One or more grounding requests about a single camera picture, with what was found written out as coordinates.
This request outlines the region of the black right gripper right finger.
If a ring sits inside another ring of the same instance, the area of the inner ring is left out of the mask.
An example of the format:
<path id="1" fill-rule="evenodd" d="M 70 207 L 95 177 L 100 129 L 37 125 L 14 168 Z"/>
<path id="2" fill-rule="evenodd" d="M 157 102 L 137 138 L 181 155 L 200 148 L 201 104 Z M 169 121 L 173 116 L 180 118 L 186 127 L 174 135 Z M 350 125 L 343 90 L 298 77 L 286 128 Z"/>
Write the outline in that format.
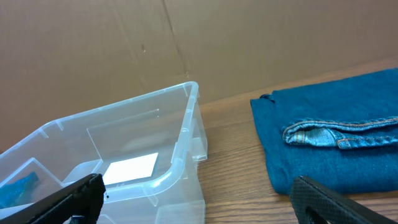
<path id="1" fill-rule="evenodd" d="M 290 201 L 299 224 L 397 224 L 306 176 L 294 179 Z"/>

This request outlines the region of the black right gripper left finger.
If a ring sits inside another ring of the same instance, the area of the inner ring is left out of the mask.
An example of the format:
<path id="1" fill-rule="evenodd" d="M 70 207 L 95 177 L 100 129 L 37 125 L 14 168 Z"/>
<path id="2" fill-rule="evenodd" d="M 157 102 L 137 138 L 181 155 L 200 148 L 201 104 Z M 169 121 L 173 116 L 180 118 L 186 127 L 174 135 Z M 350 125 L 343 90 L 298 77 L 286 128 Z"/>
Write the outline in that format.
<path id="1" fill-rule="evenodd" d="M 106 188 L 101 174 L 90 174 L 1 220 L 1 224 L 96 224 Z"/>

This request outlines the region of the sparkly blue green fabric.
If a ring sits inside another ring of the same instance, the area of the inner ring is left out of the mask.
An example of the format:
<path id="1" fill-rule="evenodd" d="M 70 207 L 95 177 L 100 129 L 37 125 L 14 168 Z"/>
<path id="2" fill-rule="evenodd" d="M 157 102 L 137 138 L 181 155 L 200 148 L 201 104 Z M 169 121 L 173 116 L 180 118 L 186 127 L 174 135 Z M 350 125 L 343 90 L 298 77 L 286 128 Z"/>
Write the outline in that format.
<path id="1" fill-rule="evenodd" d="M 28 203 L 39 178 L 35 172 L 1 187 L 1 209 Z"/>

